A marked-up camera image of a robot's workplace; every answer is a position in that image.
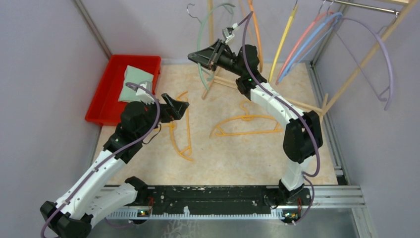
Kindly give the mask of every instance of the white cable clip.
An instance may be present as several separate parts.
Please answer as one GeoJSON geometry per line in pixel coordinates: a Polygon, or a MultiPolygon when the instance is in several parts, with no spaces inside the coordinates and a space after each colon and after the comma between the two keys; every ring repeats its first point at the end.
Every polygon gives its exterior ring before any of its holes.
{"type": "Polygon", "coordinates": [[[238,23],[233,23],[232,28],[234,31],[238,30],[239,29],[238,23]]]}
{"type": "Polygon", "coordinates": [[[267,103],[270,103],[270,101],[273,100],[277,96],[280,96],[280,94],[277,92],[273,93],[273,95],[267,100],[267,103]]]}

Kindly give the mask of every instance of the wooden pole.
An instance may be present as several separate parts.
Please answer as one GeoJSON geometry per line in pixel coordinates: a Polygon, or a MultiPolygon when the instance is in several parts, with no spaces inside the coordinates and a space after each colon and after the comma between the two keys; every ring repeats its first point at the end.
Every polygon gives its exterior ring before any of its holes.
{"type": "Polygon", "coordinates": [[[227,78],[223,78],[223,77],[220,77],[220,76],[214,76],[214,78],[215,79],[219,79],[219,80],[221,80],[221,81],[225,81],[225,82],[227,82],[227,83],[233,83],[233,84],[235,84],[235,80],[230,80],[230,79],[227,79],[227,78]]]}
{"type": "Polygon", "coordinates": [[[325,111],[325,107],[327,106],[328,101],[328,93],[325,94],[324,100],[322,101],[322,113],[319,115],[319,122],[322,124],[322,120],[324,120],[324,115],[327,113],[325,111]]]}
{"type": "Polygon", "coordinates": [[[291,98],[284,98],[284,99],[286,99],[289,103],[291,103],[291,104],[293,104],[293,105],[295,105],[297,107],[305,108],[305,109],[309,109],[309,110],[314,110],[318,114],[321,114],[322,113],[322,109],[321,108],[317,108],[315,106],[311,106],[311,105],[308,105],[306,103],[301,103],[301,102],[298,102],[298,101],[293,100],[291,98]]]}
{"type": "MultiPolygon", "coordinates": [[[[400,11],[400,14],[397,17],[397,20],[394,22],[394,24],[390,25],[382,34],[382,41],[386,41],[388,37],[392,34],[392,32],[397,28],[397,26],[404,20],[404,18],[407,16],[407,14],[413,9],[414,5],[418,2],[418,0],[411,0],[410,3],[403,7],[403,9],[400,11]]],[[[360,63],[360,67],[363,68],[366,66],[366,64],[369,62],[369,60],[375,55],[376,51],[379,49],[379,43],[376,42],[375,45],[370,49],[368,54],[363,58],[362,62],[360,63]]],[[[328,110],[334,105],[335,102],[337,102],[338,98],[344,93],[344,91],[349,87],[349,85],[353,82],[353,80],[357,77],[357,75],[360,72],[360,68],[356,67],[356,69],[353,71],[353,73],[347,78],[347,81],[341,86],[341,88],[338,90],[338,92],[331,98],[331,101],[329,101],[326,105],[326,107],[323,109],[324,112],[328,112],[328,110]]]]}
{"type": "MultiPolygon", "coordinates": [[[[220,71],[220,69],[221,69],[221,67],[218,67],[217,69],[216,69],[216,71],[213,73],[213,75],[215,75],[214,77],[216,77],[216,75],[219,73],[219,71],[220,71]]],[[[213,86],[213,83],[214,83],[214,77],[213,77],[213,79],[208,83],[208,86],[209,86],[209,89],[207,90],[207,89],[204,89],[204,92],[203,92],[203,95],[201,96],[201,99],[205,99],[206,97],[207,97],[207,94],[209,93],[209,91],[210,91],[210,89],[211,89],[211,87],[213,86]]]]}
{"type": "Polygon", "coordinates": [[[234,89],[237,89],[238,88],[236,86],[236,84],[233,84],[233,83],[230,83],[230,82],[226,82],[224,80],[220,80],[220,79],[217,79],[217,78],[214,79],[214,82],[215,83],[218,83],[218,84],[221,84],[221,85],[224,85],[224,86],[227,86],[229,88],[234,88],[234,89]]]}
{"type": "MultiPolygon", "coordinates": [[[[207,12],[210,12],[213,9],[213,0],[207,0],[207,12]]],[[[207,21],[209,25],[209,45],[214,43],[214,26],[213,26],[213,13],[210,14],[207,21]]]]}

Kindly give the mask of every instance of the wire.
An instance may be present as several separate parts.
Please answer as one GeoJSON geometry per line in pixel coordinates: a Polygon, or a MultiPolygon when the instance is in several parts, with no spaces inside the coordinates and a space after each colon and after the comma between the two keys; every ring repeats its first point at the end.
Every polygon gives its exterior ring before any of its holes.
{"type": "Polygon", "coordinates": [[[155,203],[155,199],[153,197],[149,197],[150,201],[147,204],[148,208],[149,208],[149,215],[151,214],[151,211],[153,210],[153,205],[155,203]]]}
{"type": "Polygon", "coordinates": [[[306,37],[306,35],[312,30],[312,28],[318,23],[318,21],[320,21],[326,14],[327,14],[327,12],[324,12],[321,15],[317,15],[317,17],[315,18],[315,20],[306,28],[306,30],[304,31],[304,33],[302,34],[302,36],[296,42],[296,44],[293,47],[292,51],[290,52],[289,56],[287,57],[286,62],[284,62],[283,66],[281,67],[281,70],[278,73],[277,78],[279,78],[280,75],[283,73],[286,65],[289,63],[290,59],[292,58],[293,53],[297,50],[298,46],[303,41],[303,39],[306,37]]]}
{"type": "MultiPolygon", "coordinates": [[[[248,0],[248,5],[250,7],[250,11],[254,12],[254,6],[252,5],[252,0],[248,0]]],[[[261,38],[260,38],[260,28],[258,27],[258,20],[257,16],[253,14],[252,16],[254,20],[254,27],[255,27],[255,34],[257,35],[257,44],[258,44],[258,59],[260,59],[260,73],[263,71],[263,47],[261,45],[261,38]]]]}
{"type": "MultiPolygon", "coordinates": [[[[247,27],[249,24],[249,21],[251,19],[251,15],[253,14],[253,12],[251,11],[248,14],[248,19],[245,23],[245,29],[244,29],[244,34],[242,36],[242,51],[243,51],[243,56],[244,56],[244,62],[245,62],[245,67],[247,68],[248,73],[250,74],[251,78],[254,80],[254,82],[260,86],[268,95],[273,96],[273,94],[268,91],[266,88],[264,88],[264,86],[261,85],[260,82],[258,82],[257,78],[255,77],[255,75],[252,73],[249,64],[248,64],[248,60],[247,60],[247,54],[246,54],[246,49],[245,49],[245,38],[246,38],[246,34],[247,34],[247,27]]],[[[321,165],[321,159],[319,157],[319,151],[318,151],[318,146],[316,144],[314,135],[312,134],[312,131],[310,130],[308,124],[305,122],[305,120],[302,118],[302,116],[293,108],[291,107],[289,104],[287,104],[286,102],[284,102],[283,100],[281,100],[280,98],[278,98],[277,96],[274,97],[277,101],[279,101],[281,104],[285,105],[291,112],[293,112],[301,121],[301,123],[303,124],[305,130],[308,132],[309,138],[311,139],[312,145],[314,146],[314,150],[315,150],[315,154],[316,154],[316,170],[314,172],[314,174],[310,175],[306,172],[303,172],[304,175],[308,176],[308,177],[315,177],[318,175],[319,173],[319,169],[320,169],[320,165],[321,165]]]]}
{"type": "Polygon", "coordinates": [[[242,19],[242,21],[240,21],[240,22],[238,23],[238,26],[242,25],[242,23],[244,23],[246,19],[247,19],[247,17],[245,17],[244,19],[242,19]]]}
{"type": "MultiPolygon", "coordinates": [[[[279,79],[277,80],[277,82],[281,82],[281,80],[284,78],[284,76],[286,76],[290,71],[291,71],[291,67],[292,67],[292,62],[295,62],[296,58],[300,55],[300,53],[305,49],[305,47],[312,41],[312,39],[323,29],[323,27],[329,22],[331,21],[333,18],[337,17],[341,17],[343,14],[341,12],[337,12],[332,14],[331,16],[327,17],[327,19],[314,31],[312,32],[312,34],[308,37],[308,39],[305,41],[305,43],[301,46],[301,48],[298,50],[298,52],[295,54],[295,56],[292,58],[292,60],[288,63],[288,65],[285,67],[283,73],[281,74],[281,76],[279,77],[279,79]]],[[[327,31],[327,33],[335,26],[335,24],[337,24],[338,19],[335,20],[335,22],[330,26],[330,29],[327,31]]],[[[306,56],[306,54],[301,57],[296,64],[298,64],[304,57],[306,56]]]]}
{"type": "Polygon", "coordinates": [[[280,43],[278,44],[278,48],[277,48],[276,55],[274,57],[273,65],[271,66],[271,70],[270,70],[270,77],[268,78],[269,83],[273,79],[274,68],[277,64],[278,57],[280,56],[281,49],[283,48],[283,44],[286,41],[286,37],[289,34],[290,27],[292,26],[293,20],[295,19],[295,14],[296,14],[296,11],[298,10],[297,3],[298,1],[296,1],[296,5],[293,8],[292,13],[290,13],[289,20],[287,21],[287,24],[286,24],[286,28],[284,28],[283,35],[281,36],[280,43]]]}
{"type": "Polygon", "coordinates": [[[68,204],[70,204],[70,200],[76,195],[76,193],[82,188],[82,186],[89,180],[89,178],[96,173],[96,171],[98,171],[98,169],[105,164],[108,160],[110,160],[111,158],[113,158],[115,155],[117,155],[118,153],[120,153],[121,151],[129,148],[130,146],[133,146],[139,142],[141,142],[142,140],[144,140],[146,138],[146,136],[148,136],[154,128],[156,128],[156,125],[159,122],[159,115],[160,115],[160,104],[159,104],[159,100],[146,88],[135,84],[135,83],[131,83],[128,82],[125,84],[125,86],[134,89],[136,91],[135,88],[140,88],[143,91],[145,91],[147,94],[149,94],[153,100],[155,101],[156,104],[156,109],[157,109],[157,113],[156,113],[156,118],[155,121],[153,122],[153,125],[150,127],[149,131],[147,131],[142,137],[138,138],[137,140],[121,147],[120,149],[116,150],[114,153],[110,154],[108,157],[106,157],[102,162],[100,162],[96,167],[94,167],[94,169],[92,171],[90,171],[86,177],[79,183],[79,185],[74,189],[74,191],[67,197],[67,199],[47,218],[47,220],[45,221],[44,225],[41,228],[41,237],[42,238],[46,238],[45,237],[45,230],[48,227],[48,224],[51,222],[51,220],[68,204]]]}
{"type": "Polygon", "coordinates": [[[144,145],[149,144],[153,140],[153,138],[155,138],[160,133],[160,131],[162,130],[162,125],[159,124],[158,126],[159,126],[159,131],[156,134],[154,134],[147,143],[143,142],[144,145]]]}
{"type": "MultiPolygon", "coordinates": [[[[229,24],[229,25],[232,25],[232,19],[233,19],[233,15],[234,15],[233,14],[233,10],[230,9],[230,11],[229,11],[229,9],[227,8],[227,6],[235,7],[235,5],[230,4],[230,3],[222,3],[222,4],[219,4],[219,5],[215,6],[210,12],[208,12],[208,14],[205,17],[204,21],[201,21],[201,26],[200,26],[200,30],[198,32],[198,38],[197,38],[197,51],[199,51],[200,50],[200,47],[201,47],[200,46],[200,43],[201,43],[201,37],[202,37],[202,34],[203,34],[204,26],[206,25],[206,23],[207,23],[209,17],[211,16],[211,14],[213,13],[213,11],[216,10],[217,8],[221,7],[221,6],[225,7],[226,10],[232,15],[231,18],[230,18],[230,24],[229,24]]],[[[201,67],[201,64],[200,63],[197,63],[197,66],[198,66],[198,73],[199,73],[201,82],[203,83],[204,87],[207,90],[209,90],[209,86],[207,86],[207,83],[206,83],[206,81],[204,80],[204,77],[203,77],[203,68],[201,67]]]]}
{"type": "MultiPolygon", "coordinates": [[[[241,7],[242,15],[243,15],[244,17],[246,17],[246,16],[247,16],[247,14],[245,13],[245,8],[244,8],[244,4],[243,4],[242,0],[238,0],[238,2],[239,2],[239,6],[241,7]]],[[[250,38],[251,38],[251,42],[252,42],[252,44],[253,44],[253,45],[256,45],[256,43],[255,43],[255,41],[254,41],[254,38],[253,38],[253,36],[252,36],[251,31],[248,31],[248,33],[250,34],[250,38]]]]}
{"type": "Polygon", "coordinates": [[[302,200],[300,197],[298,197],[298,218],[301,216],[302,211],[302,200]]]}

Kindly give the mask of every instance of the wooden clothes rack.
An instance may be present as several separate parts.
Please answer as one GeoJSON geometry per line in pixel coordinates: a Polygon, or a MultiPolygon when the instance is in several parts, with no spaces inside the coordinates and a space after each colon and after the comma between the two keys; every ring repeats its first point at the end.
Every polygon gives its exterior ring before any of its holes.
{"type": "MultiPolygon", "coordinates": [[[[243,4],[241,2],[242,0],[239,0],[239,4],[242,8],[242,13],[244,17],[246,16],[243,4]]],[[[382,41],[386,41],[389,36],[391,36],[392,32],[397,28],[397,26],[404,20],[404,18],[407,16],[407,14],[413,9],[414,5],[418,2],[418,0],[379,0],[384,2],[390,2],[394,4],[403,5],[404,7],[398,12],[398,17],[394,21],[393,24],[389,25],[383,34],[381,35],[382,41]]],[[[252,0],[248,0],[248,4],[252,8],[252,0]]],[[[208,12],[213,9],[213,0],[207,0],[207,10],[208,12]]],[[[258,28],[258,23],[254,21],[254,25],[256,29],[258,28]]],[[[209,26],[209,44],[214,43],[214,25],[213,25],[213,14],[210,15],[208,19],[208,26],[209,26]]],[[[251,36],[251,39],[253,40],[252,33],[249,31],[249,34],[251,36]]],[[[376,42],[374,46],[369,50],[369,52],[365,55],[363,60],[360,62],[361,68],[365,67],[366,64],[370,61],[370,59],[375,55],[377,50],[379,49],[379,43],[376,42]]],[[[262,53],[259,55],[260,63],[263,64],[263,57],[262,53]]],[[[210,91],[214,83],[221,84],[223,86],[237,88],[236,83],[230,79],[225,79],[220,76],[217,76],[218,72],[220,70],[220,67],[217,68],[217,70],[214,72],[214,78],[208,83],[209,90],[204,89],[204,93],[202,95],[202,99],[204,100],[207,96],[207,93],[210,91]]],[[[353,82],[353,80],[359,75],[361,72],[360,68],[356,67],[353,73],[347,78],[347,80],[344,82],[344,84],[341,86],[341,88],[335,93],[335,95],[328,101],[328,94],[326,93],[323,97],[322,105],[321,107],[316,107],[312,105],[308,105],[290,98],[285,98],[290,103],[294,104],[297,107],[301,107],[308,110],[314,110],[319,114],[319,119],[322,122],[324,115],[330,110],[330,108],[337,102],[337,100],[343,95],[343,93],[346,91],[346,89],[349,87],[349,85],[353,82]]]]}

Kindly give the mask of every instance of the white wall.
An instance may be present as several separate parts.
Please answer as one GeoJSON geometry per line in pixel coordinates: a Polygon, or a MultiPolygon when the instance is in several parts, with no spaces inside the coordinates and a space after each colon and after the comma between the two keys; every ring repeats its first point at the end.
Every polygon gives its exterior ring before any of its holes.
{"type": "MultiPolygon", "coordinates": [[[[249,12],[247,0],[242,0],[246,12],[249,12]]],[[[238,0],[214,0],[213,6],[230,2],[235,7],[234,22],[243,19],[238,0]]],[[[187,54],[196,50],[200,24],[190,18],[190,13],[199,18],[207,14],[206,0],[83,0],[99,31],[103,35],[113,54],[159,55],[166,62],[188,62],[187,54]]],[[[254,1],[258,17],[264,61],[274,58],[283,30],[286,27],[294,0],[259,0],[254,1]]],[[[322,1],[299,0],[299,8],[279,61],[285,61],[295,42],[315,19],[322,1]]],[[[230,14],[221,7],[214,11],[215,39],[222,38],[221,30],[229,23],[230,14]]],[[[236,39],[231,45],[234,52],[241,46],[242,29],[235,32],[236,39]]],[[[203,33],[202,48],[209,46],[208,27],[203,33]]]]}
{"type": "Polygon", "coordinates": [[[0,1],[0,30],[0,233],[39,237],[42,203],[90,162],[84,116],[107,60],[69,0],[0,1]]]}
{"type": "MultiPolygon", "coordinates": [[[[382,5],[377,1],[366,4],[382,5]]],[[[357,17],[379,30],[392,16],[352,8],[357,17]]],[[[420,4],[385,42],[395,71],[395,98],[389,109],[359,77],[331,108],[332,117],[353,184],[360,184],[378,237],[419,237],[415,205],[420,196],[420,4]]],[[[344,22],[339,34],[358,60],[374,43],[360,25],[344,22]]],[[[335,37],[317,69],[325,92],[335,93],[356,65],[335,37]]],[[[382,91],[388,82],[385,60],[377,53],[366,73],[382,91]]]]}

